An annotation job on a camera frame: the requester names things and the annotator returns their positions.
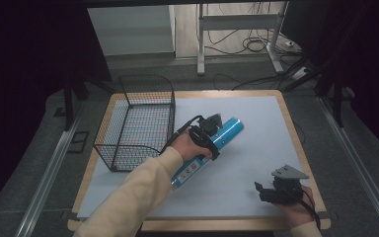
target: black cable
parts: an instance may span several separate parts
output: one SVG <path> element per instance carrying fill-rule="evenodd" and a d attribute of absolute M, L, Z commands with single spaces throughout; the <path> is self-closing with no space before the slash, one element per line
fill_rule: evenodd
<path fill-rule="evenodd" d="M 213 87 L 214 87 L 214 89 L 216 89 L 217 91 L 220 91 L 220 89 L 218 89 L 217 87 L 216 87 L 216 85 L 215 85 L 215 80 L 216 80 L 216 78 L 217 77 L 219 77 L 219 76 L 222 76 L 222 77 L 227 77 L 227 78 L 229 78 L 230 80 L 232 80 L 232 81 L 234 81 L 234 82 L 237 82 L 237 83 L 243 83 L 243 82 L 240 82 L 240 81 L 238 81 L 238 80 L 236 80 L 236 79 L 234 79 L 233 77 L 231 77 L 231 76 L 228 76 L 228 75 L 224 75 L 224 74 L 215 74 L 214 76 L 213 76 Z"/>
<path fill-rule="evenodd" d="M 225 36 L 223 39 L 221 39 L 221 40 L 219 40 L 219 41 L 217 41 L 217 42 L 213 42 L 213 40 L 211 39 L 210 31 L 208 31 L 207 34 L 208 34 L 208 39 L 210 40 L 210 42 L 211 42 L 213 45 L 216 45 L 216 44 L 218 44 L 218 43 L 220 43 L 220 42 L 226 40 L 228 37 L 232 36 L 233 34 L 235 34 L 235 33 L 237 33 L 237 32 L 239 32 L 239 30 L 235 30 L 235 31 L 233 31 L 232 33 L 229 33 L 227 36 Z"/>
<path fill-rule="evenodd" d="M 288 65 L 288 66 L 291 66 L 292 64 L 294 64 L 294 63 L 288 63 L 288 62 L 284 61 L 284 60 L 282 59 L 282 57 L 284 57 L 284 56 L 292 56 L 292 55 L 290 55 L 290 54 L 283 54 L 283 55 L 280 55 L 280 56 L 279 56 L 279 61 L 280 61 L 280 62 L 282 62 L 282 63 L 284 63 L 285 65 Z"/>
<path fill-rule="evenodd" d="M 166 144 L 165 144 L 164 147 L 162 148 L 160 154 L 164 153 L 164 151 L 166 150 L 166 148 L 167 148 L 168 146 L 170 146 L 170 145 L 175 141 L 175 139 L 177 139 L 177 137 L 178 137 L 179 135 L 181 135 L 181 133 L 183 133 L 183 132 L 184 132 L 184 131 L 190 126 L 190 124 L 191 124 L 193 121 L 195 121 L 195 120 L 197 120 L 197 119 L 201 119 L 201 118 L 202 118 L 202 116 L 196 116 L 196 117 L 192 118 L 191 120 L 187 121 L 187 123 L 184 124 L 180 129 L 178 129 L 174 134 L 172 134 L 171 138 L 169 138 L 169 140 L 166 142 Z"/>
<path fill-rule="evenodd" d="M 223 10 L 221 9 L 221 3 L 218 4 L 218 9 L 220 9 L 220 12 L 224 15 Z"/>
<path fill-rule="evenodd" d="M 253 30 L 249 30 L 248 37 L 242 41 L 242 45 L 243 45 L 243 47 L 246 47 L 248 50 L 250 50 L 252 52 L 261 52 L 261 51 L 263 51 L 266 48 L 266 45 L 265 45 L 264 41 L 261 38 L 253 38 L 253 37 L 251 37 L 252 31 Z M 263 45 L 263 47 L 261 49 L 251 49 L 250 45 L 252 43 L 261 43 Z"/>
<path fill-rule="evenodd" d="M 249 14 L 252 10 L 252 14 L 257 14 L 258 13 L 258 10 L 257 10 L 257 13 L 255 13 L 255 5 L 257 5 L 258 2 L 254 2 L 252 4 L 252 6 L 248 9 L 248 12 L 246 14 Z"/>
<path fill-rule="evenodd" d="M 279 35 L 281 36 L 281 37 L 283 37 L 283 38 L 286 38 L 287 40 L 291 40 L 291 39 L 289 39 L 285 34 L 283 34 L 283 33 L 279 33 Z"/>
<path fill-rule="evenodd" d="M 236 52 L 226 52 L 226 51 L 222 51 L 220 49 L 217 49 L 215 47 L 210 47 L 210 46 L 205 46 L 205 48 L 210 48 L 210 49 L 213 49 L 213 50 L 216 50 L 216 51 L 219 51 L 221 53 L 224 53 L 224 54 L 229 54 L 229 55 L 232 55 L 232 54 L 239 54 L 243 51 L 245 51 L 247 48 L 245 47 L 244 49 L 240 50 L 240 51 L 236 51 Z"/>
<path fill-rule="evenodd" d="M 295 198 L 299 204 L 301 204 L 304 208 L 306 208 L 307 211 L 309 211 L 309 213 L 313 216 L 313 218 L 316 221 L 316 226 L 318 227 L 318 230 L 321 230 L 320 216 L 319 216 L 319 214 L 315 210 L 315 205 L 313 203 L 312 198 L 303 189 L 301 189 L 301 191 L 303 192 L 303 194 L 306 194 L 307 198 L 312 203 L 312 206 L 310 206 L 303 199 L 300 199 L 300 198 L 296 197 L 294 194 L 292 194 L 288 189 L 286 189 L 284 187 L 282 187 L 282 189 L 285 190 L 285 192 L 288 193 L 290 196 L 292 196 L 293 198 Z"/>
<path fill-rule="evenodd" d="M 299 66 L 301 66 L 303 63 L 305 63 L 307 61 L 307 58 L 302 56 L 300 59 L 298 59 L 294 64 L 292 64 L 286 71 L 285 71 L 285 76 L 283 78 L 281 78 L 281 80 L 279 81 L 278 83 L 278 87 L 276 88 L 276 90 L 280 91 L 280 88 L 281 88 L 281 84 L 282 82 L 287 79 L 288 77 L 291 76 L 292 74 L 292 71 L 296 68 L 298 68 Z"/>
<path fill-rule="evenodd" d="M 244 86 L 244 85 L 249 85 L 249 84 L 252 84 L 254 82 L 257 82 L 257 81 L 264 81 L 264 82 L 260 82 L 256 85 L 259 85 L 259 84 L 263 84 L 265 82 L 271 82 L 277 78 L 279 78 L 281 75 L 276 75 L 276 76 L 271 76 L 271 77 L 265 77 L 265 78 L 260 78 L 260 79 L 255 79 L 255 80 L 252 80 L 252 81 L 248 81 L 248 82 L 244 82 L 244 83 L 241 83 L 235 87 L 232 88 L 232 91 L 236 90 L 237 88 L 241 87 L 241 86 Z"/>
<path fill-rule="evenodd" d="M 278 81 L 275 81 L 274 83 L 272 83 L 271 85 L 269 85 L 269 90 L 272 90 L 272 87 L 273 87 L 273 85 L 275 85 L 276 83 L 277 83 Z"/>
<path fill-rule="evenodd" d="M 303 134 L 303 140 L 300 141 L 300 143 L 302 145 L 304 145 L 306 143 L 306 133 L 304 132 L 304 130 L 301 128 L 301 126 L 295 122 L 295 120 L 293 120 L 293 123 L 294 123 L 294 126 L 298 127 L 298 129 L 301 131 L 301 133 Z"/>

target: gray floor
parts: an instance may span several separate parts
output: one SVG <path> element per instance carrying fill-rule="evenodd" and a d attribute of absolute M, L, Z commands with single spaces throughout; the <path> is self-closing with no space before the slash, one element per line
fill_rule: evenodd
<path fill-rule="evenodd" d="M 138 58 L 125 62 L 123 59 L 111 59 L 109 66 L 114 79 L 110 85 L 113 87 L 116 86 L 115 78 L 118 75 L 158 74 L 170 79 L 177 91 L 229 90 L 241 82 L 274 75 L 266 56 L 209 58 L 206 60 L 206 74 L 203 77 L 196 75 L 193 59 L 158 58 L 150 64 Z M 278 81 L 262 82 L 264 80 L 239 89 L 277 89 L 279 85 Z M 331 215 L 332 227 L 322 233 L 324 236 L 379 236 L 379 214 L 331 128 L 320 102 L 314 96 L 314 85 L 315 82 L 310 81 L 292 92 L 283 93 L 283 96 Z M 87 86 L 91 91 L 89 100 L 75 103 L 84 105 L 76 131 L 89 132 L 86 146 L 81 153 L 74 153 L 80 149 L 77 144 L 69 146 L 70 152 L 63 159 L 32 236 L 72 235 L 67 229 L 67 220 L 110 98 L 110 94 L 101 88 L 92 84 Z M 48 98 L 46 114 L 35 139 L 0 194 L 0 236 L 14 236 L 16 233 L 57 146 L 65 121 L 64 117 L 55 117 L 54 114 L 58 108 L 64 107 L 62 95 L 58 92 Z M 379 188 L 378 139 L 356 117 L 348 102 L 342 105 L 342 120 L 344 131 Z M 221 233 L 221 236 L 261 236 L 260 234 Z M 289 236 L 285 231 L 275 232 L 274 235 Z"/>

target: cable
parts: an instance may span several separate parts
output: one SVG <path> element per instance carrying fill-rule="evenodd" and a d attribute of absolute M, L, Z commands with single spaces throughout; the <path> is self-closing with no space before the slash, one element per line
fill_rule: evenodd
<path fill-rule="evenodd" d="M 213 42 L 213 40 L 211 39 L 210 31 L 208 31 L 207 34 L 208 34 L 208 39 L 210 40 L 210 42 L 211 42 L 213 45 L 215 45 L 215 44 L 218 44 L 218 43 L 220 43 L 220 42 L 226 40 L 228 37 L 232 36 L 232 35 L 235 34 L 236 32 L 239 32 L 239 30 L 235 30 L 235 31 L 233 31 L 232 33 L 228 34 L 226 37 L 224 37 L 223 39 L 221 39 L 221 40 L 219 40 L 219 41 L 217 41 L 217 42 Z"/>
<path fill-rule="evenodd" d="M 287 65 L 287 66 L 291 66 L 291 65 L 293 65 L 294 63 L 288 63 L 288 62 L 286 62 L 285 60 L 283 60 L 282 58 L 285 57 L 285 56 L 297 56 L 297 55 L 298 55 L 298 54 L 292 54 L 292 55 L 290 55 L 290 53 L 288 53 L 288 54 L 283 54 L 283 55 L 280 55 L 280 56 L 279 56 L 279 61 L 282 62 L 282 63 L 284 63 L 284 64 Z"/>
<path fill-rule="evenodd" d="M 178 129 L 174 134 L 172 134 L 171 138 L 169 138 L 169 140 L 166 142 L 166 144 L 165 144 L 164 147 L 162 148 L 160 154 L 162 154 L 162 153 L 166 150 L 166 148 L 167 148 L 168 146 L 170 146 L 170 145 L 175 141 L 175 139 L 177 139 L 177 137 L 178 137 L 179 135 L 181 135 L 181 133 L 183 133 L 183 132 L 184 132 L 184 131 L 190 126 L 190 124 L 191 124 L 193 121 L 195 121 L 195 120 L 197 120 L 197 119 L 201 119 L 201 118 L 202 118 L 202 116 L 196 116 L 196 117 L 192 118 L 191 120 L 187 121 L 187 123 L 184 124 L 180 129 Z"/>
<path fill-rule="evenodd" d="M 304 132 L 304 130 L 301 128 L 301 126 L 295 121 L 293 120 L 293 124 L 294 126 L 298 127 L 298 129 L 301 131 L 301 133 L 303 134 L 303 140 L 300 141 L 300 143 L 302 145 L 304 145 L 306 143 L 306 133 Z"/>
<path fill-rule="evenodd" d="M 223 10 L 221 9 L 221 3 L 218 4 L 218 9 L 220 9 L 220 12 L 224 15 Z"/>
<path fill-rule="evenodd" d="M 241 84 L 239 84 L 239 85 L 233 87 L 233 88 L 232 88 L 232 91 L 236 90 L 237 88 L 239 88 L 239 87 L 241 87 L 241 86 L 249 85 L 249 84 L 252 84 L 252 83 L 257 82 L 257 81 L 262 81 L 262 80 L 264 80 L 263 82 L 260 82 L 260 83 L 258 83 L 258 84 L 256 84 L 256 85 L 263 84 L 263 83 L 265 83 L 265 82 L 271 82 L 271 81 L 273 81 L 273 80 L 279 78 L 280 76 L 281 76 L 281 75 L 276 75 L 276 76 L 265 77 L 265 78 L 260 78 L 260 79 L 255 79 L 255 80 L 252 80 L 252 81 L 244 82 L 244 83 L 241 83 Z"/>
<path fill-rule="evenodd" d="M 284 77 L 281 78 L 281 80 L 279 81 L 278 83 L 278 87 L 276 88 L 276 90 L 280 91 L 280 88 L 281 88 L 281 84 L 282 82 L 287 79 L 289 76 L 291 76 L 291 73 L 292 71 L 297 68 L 298 66 L 302 65 L 303 63 L 305 63 L 307 61 L 307 58 L 302 56 L 300 59 L 298 59 L 295 63 L 293 63 L 284 73 Z"/>
<path fill-rule="evenodd" d="M 294 194 L 291 193 L 291 191 L 289 191 L 288 189 L 286 189 L 285 187 L 282 187 L 282 189 L 290 196 L 292 196 L 293 198 L 295 198 L 297 200 L 297 202 L 299 204 L 301 204 L 304 208 L 306 208 L 307 211 L 309 211 L 309 213 L 313 216 L 313 218 L 315 219 L 316 221 L 316 226 L 318 227 L 318 230 L 321 230 L 321 220 L 320 220 L 320 216 L 319 214 L 316 212 L 315 210 L 315 205 L 314 205 L 314 202 L 312 200 L 312 198 L 303 190 L 301 189 L 301 191 L 303 192 L 303 194 L 306 194 L 307 198 L 309 199 L 309 201 L 312 203 L 312 206 L 310 206 L 308 203 L 306 203 L 306 201 L 304 201 L 303 199 L 300 199 L 298 197 L 296 197 Z"/>
<path fill-rule="evenodd" d="M 210 49 L 213 49 L 213 50 L 219 51 L 219 52 L 224 53 L 224 54 L 229 54 L 229 55 L 231 55 L 231 54 L 238 54 L 238 53 L 241 53 L 241 52 L 243 52 L 243 51 L 245 51 L 245 50 L 247 49 L 247 48 L 245 47 L 244 49 L 242 49 L 242 50 L 240 50 L 240 51 L 236 51 L 236 52 L 226 52 L 226 51 L 222 51 L 222 50 L 220 50 L 220 49 L 217 49 L 217 48 L 215 48 L 215 47 L 210 47 L 210 46 L 205 46 L 205 48 L 210 48 Z"/>
<path fill-rule="evenodd" d="M 217 77 L 219 77 L 219 76 L 223 76 L 223 77 L 227 77 L 227 78 L 229 78 L 230 80 L 232 80 L 232 81 L 234 81 L 234 82 L 237 82 L 237 83 L 243 83 L 243 82 L 240 82 L 240 81 L 238 81 L 238 80 L 236 80 L 236 79 L 234 79 L 233 77 L 230 77 L 230 76 L 228 76 L 228 75 L 224 75 L 224 74 L 215 74 L 214 76 L 213 76 L 213 87 L 214 87 L 214 89 L 216 89 L 217 91 L 220 91 L 220 89 L 218 89 L 217 87 L 216 87 L 216 85 L 215 85 L 215 80 L 216 80 L 216 78 Z"/>
<path fill-rule="evenodd" d="M 242 45 L 252 52 L 261 52 L 262 50 L 264 50 L 266 48 L 266 44 L 261 38 L 252 38 L 251 37 L 252 31 L 253 30 L 249 30 L 248 37 L 242 41 Z M 261 49 L 251 49 L 250 48 L 250 45 L 252 43 L 259 43 L 259 42 L 263 45 L 263 47 Z"/>

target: metal stand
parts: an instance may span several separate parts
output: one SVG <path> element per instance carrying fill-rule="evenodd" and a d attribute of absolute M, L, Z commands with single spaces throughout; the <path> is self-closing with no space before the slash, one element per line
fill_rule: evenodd
<path fill-rule="evenodd" d="M 198 14 L 198 57 L 197 73 L 204 75 L 205 54 L 204 54 L 204 32 L 205 31 L 226 31 L 226 30 L 252 30 L 252 29 L 273 29 L 273 36 L 266 50 L 272 61 L 276 73 L 283 73 L 279 59 L 275 54 L 275 44 L 284 19 L 288 2 L 283 2 L 278 14 L 266 15 L 231 15 L 231 16 L 203 16 L 202 4 L 199 5 Z"/>

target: sleeve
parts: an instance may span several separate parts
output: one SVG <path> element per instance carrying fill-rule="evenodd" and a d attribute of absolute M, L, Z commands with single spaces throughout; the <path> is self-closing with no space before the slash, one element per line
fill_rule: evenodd
<path fill-rule="evenodd" d="M 183 158 L 168 147 L 133 170 L 112 194 L 81 224 L 74 236 L 134 236 L 151 210 L 171 189 L 172 176 Z"/>
<path fill-rule="evenodd" d="M 293 237 L 322 237 L 315 221 L 291 228 L 291 234 Z"/>

